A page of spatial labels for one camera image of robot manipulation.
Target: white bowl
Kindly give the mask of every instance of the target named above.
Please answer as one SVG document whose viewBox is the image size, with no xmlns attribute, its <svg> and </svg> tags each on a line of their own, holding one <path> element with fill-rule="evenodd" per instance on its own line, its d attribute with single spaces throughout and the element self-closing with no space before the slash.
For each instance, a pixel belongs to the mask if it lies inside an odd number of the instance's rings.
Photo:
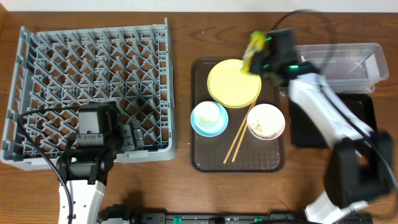
<svg viewBox="0 0 398 224">
<path fill-rule="evenodd" d="M 247 118 L 247 126 L 250 133 L 261 140 L 272 140 L 279 137 L 285 129 L 285 117 L 282 112 L 274 105 L 261 104 L 253 107 Z M 258 125 L 263 132 L 262 137 L 256 134 L 255 130 L 252 130 L 251 126 Z"/>
<path fill-rule="evenodd" d="M 202 126 L 210 126 L 220 119 L 220 109 L 211 101 L 204 101 L 195 107 L 193 115 Z"/>
</svg>

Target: clear plastic container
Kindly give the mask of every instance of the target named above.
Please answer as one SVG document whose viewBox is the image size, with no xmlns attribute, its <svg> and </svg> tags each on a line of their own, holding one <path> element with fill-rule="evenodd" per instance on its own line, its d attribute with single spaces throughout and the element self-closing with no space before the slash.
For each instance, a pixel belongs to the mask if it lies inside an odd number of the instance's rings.
<svg viewBox="0 0 398 224">
<path fill-rule="evenodd" d="M 299 45 L 299 56 L 320 66 L 330 45 Z M 337 44 L 326 75 L 331 88 L 337 92 L 371 93 L 374 84 L 389 78 L 386 59 L 379 44 Z"/>
</svg>

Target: wooden chopstick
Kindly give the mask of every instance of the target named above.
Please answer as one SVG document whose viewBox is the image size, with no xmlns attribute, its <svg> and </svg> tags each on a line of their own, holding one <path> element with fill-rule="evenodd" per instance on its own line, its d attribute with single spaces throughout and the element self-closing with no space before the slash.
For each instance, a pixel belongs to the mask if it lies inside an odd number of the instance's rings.
<svg viewBox="0 0 398 224">
<path fill-rule="evenodd" d="M 236 146 L 234 157 L 232 157 L 232 162 L 235 162 L 236 155 L 238 154 L 239 148 L 241 147 L 243 136 L 244 136 L 244 133 L 246 132 L 247 128 L 248 128 L 248 126 L 245 125 L 244 129 L 243 129 L 243 132 L 242 132 L 242 135 L 241 135 L 241 138 L 239 139 L 238 146 Z"/>
<path fill-rule="evenodd" d="M 242 124 L 241 124 L 241 126 L 239 127 L 239 130 L 238 130 L 238 133 L 236 133 L 235 138 L 234 138 L 234 141 L 232 142 L 232 145 L 231 145 L 231 147 L 229 148 L 228 153 L 226 154 L 226 157 L 225 157 L 225 159 L 224 159 L 224 164 L 226 164 L 226 161 L 228 160 L 229 155 L 231 154 L 232 149 L 234 148 L 234 145 L 235 145 L 235 143 L 236 143 L 236 140 L 238 140 L 239 134 L 241 133 L 241 130 L 242 130 L 244 124 L 246 123 L 246 118 L 248 118 L 249 111 L 250 111 L 251 108 L 253 108 L 253 106 L 256 104 L 256 101 L 257 101 L 257 99 L 255 99 L 255 100 L 253 101 L 253 103 L 251 103 L 251 105 L 250 105 L 250 107 L 249 107 L 249 109 L 248 109 L 248 112 L 246 113 L 246 116 L 243 118 Z M 239 140 L 238 147 L 240 146 L 240 143 L 242 142 L 242 138 L 243 138 L 243 137 L 241 137 L 241 139 Z"/>
</svg>

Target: dish rack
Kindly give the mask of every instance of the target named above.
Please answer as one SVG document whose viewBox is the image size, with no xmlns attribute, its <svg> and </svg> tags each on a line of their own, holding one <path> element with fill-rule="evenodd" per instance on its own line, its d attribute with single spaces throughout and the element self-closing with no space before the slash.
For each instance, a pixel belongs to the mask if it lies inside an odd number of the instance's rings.
<svg viewBox="0 0 398 224">
<path fill-rule="evenodd" d="M 20 113 L 115 99 L 121 121 L 141 122 L 144 144 L 123 146 L 115 162 L 175 157 L 170 29 L 165 24 L 31 33 L 22 27 L 0 160 L 24 170 L 49 169 L 17 128 Z M 78 132 L 72 110 L 32 114 L 24 127 L 52 162 Z"/>
</svg>

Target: black cable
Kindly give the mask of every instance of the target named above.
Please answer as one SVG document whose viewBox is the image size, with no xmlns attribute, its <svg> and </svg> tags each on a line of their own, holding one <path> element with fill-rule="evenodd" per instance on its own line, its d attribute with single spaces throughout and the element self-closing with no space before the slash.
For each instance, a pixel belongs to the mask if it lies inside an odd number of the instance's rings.
<svg viewBox="0 0 398 224">
<path fill-rule="evenodd" d="M 313 14 L 315 16 L 317 16 L 319 19 L 321 19 L 325 25 L 327 26 L 328 32 L 330 33 L 330 46 L 328 49 L 328 52 L 326 53 L 325 58 L 323 59 L 323 62 L 320 66 L 320 70 L 322 72 L 325 71 L 325 69 L 327 68 L 330 59 L 333 57 L 333 54 L 336 51 L 336 43 L 337 43 L 337 35 L 336 35 L 336 28 L 333 25 L 333 23 L 331 22 L 331 20 L 324 15 L 324 13 L 322 12 L 318 12 L 318 11 L 314 11 L 311 9 L 301 9 L 301 10 L 296 10 L 296 11 L 292 11 L 289 12 L 287 14 L 285 14 L 284 16 L 282 16 L 276 23 L 274 26 L 272 26 L 271 30 L 275 30 L 276 28 L 278 28 L 279 24 L 285 20 L 286 18 L 288 18 L 289 16 L 292 16 L 294 14 Z"/>
<path fill-rule="evenodd" d="M 258 221 L 254 222 L 252 224 L 321 224 L 321 223 L 315 223 L 315 222 L 309 222 L 305 220 L 263 220 L 263 221 Z"/>
<path fill-rule="evenodd" d="M 68 206 L 69 206 L 69 216 L 68 216 L 68 224 L 72 224 L 73 220 L 73 202 L 72 202 L 72 197 L 70 196 L 70 192 L 68 190 L 67 183 L 64 181 L 64 179 L 61 177 L 61 174 L 59 173 L 57 167 L 51 162 L 50 159 L 48 159 L 45 156 L 44 151 L 33 141 L 32 138 L 30 138 L 29 134 L 24 128 L 24 122 L 22 118 L 24 116 L 30 115 L 30 114 L 35 114 L 35 113 L 44 113 L 48 111 L 63 111 L 63 110 L 76 110 L 79 109 L 79 106 L 70 106 L 70 107 L 64 107 L 64 108 L 47 108 L 47 109 L 42 109 L 42 110 L 33 110 L 33 111 L 28 111 L 25 113 L 22 113 L 18 116 L 17 119 L 17 126 L 19 128 L 19 131 L 25 136 L 26 140 L 30 143 L 30 145 L 43 157 L 43 159 L 49 164 L 51 169 L 55 172 L 57 175 L 59 181 L 61 182 L 62 187 L 65 190 L 65 193 L 67 195 L 68 199 Z"/>
</svg>

